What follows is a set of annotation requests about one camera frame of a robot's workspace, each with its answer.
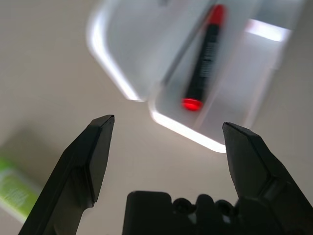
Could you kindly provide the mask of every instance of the marker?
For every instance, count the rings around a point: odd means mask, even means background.
[[[215,5],[207,19],[205,37],[200,50],[195,70],[191,77],[186,95],[182,99],[185,109],[199,110],[203,105],[204,93],[211,77],[212,67],[218,47],[218,37],[224,22],[225,7]]]

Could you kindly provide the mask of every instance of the white tray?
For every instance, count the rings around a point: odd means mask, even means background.
[[[279,65],[303,0],[106,0],[93,12],[88,46],[127,99],[149,101],[152,117],[225,152],[225,121],[250,128]],[[208,9],[227,16],[207,101],[181,107]]]

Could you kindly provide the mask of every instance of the beige floor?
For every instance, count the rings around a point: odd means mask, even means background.
[[[99,201],[77,234],[120,235],[127,194],[161,190],[194,201],[208,193],[234,203],[226,157],[162,126],[146,103],[124,99],[85,43],[94,0],[0,2],[0,145],[44,185],[66,146],[93,119],[115,114]],[[253,130],[313,203],[313,1],[300,20]],[[3,235],[21,224],[0,211]]]

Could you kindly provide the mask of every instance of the red marker cap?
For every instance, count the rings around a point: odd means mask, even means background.
[[[190,111],[198,111],[202,107],[202,102],[192,98],[182,99],[182,105]]]
[[[225,6],[222,4],[215,5],[208,17],[208,24],[222,25],[225,16]]]

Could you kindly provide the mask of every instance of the black marker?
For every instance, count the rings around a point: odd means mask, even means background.
[[[225,7],[218,4],[213,7],[207,20],[206,34],[202,43],[200,56],[197,60],[190,84],[182,105],[191,111],[199,110],[203,105],[203,96],[218,47],[218,37],[224,22]]]

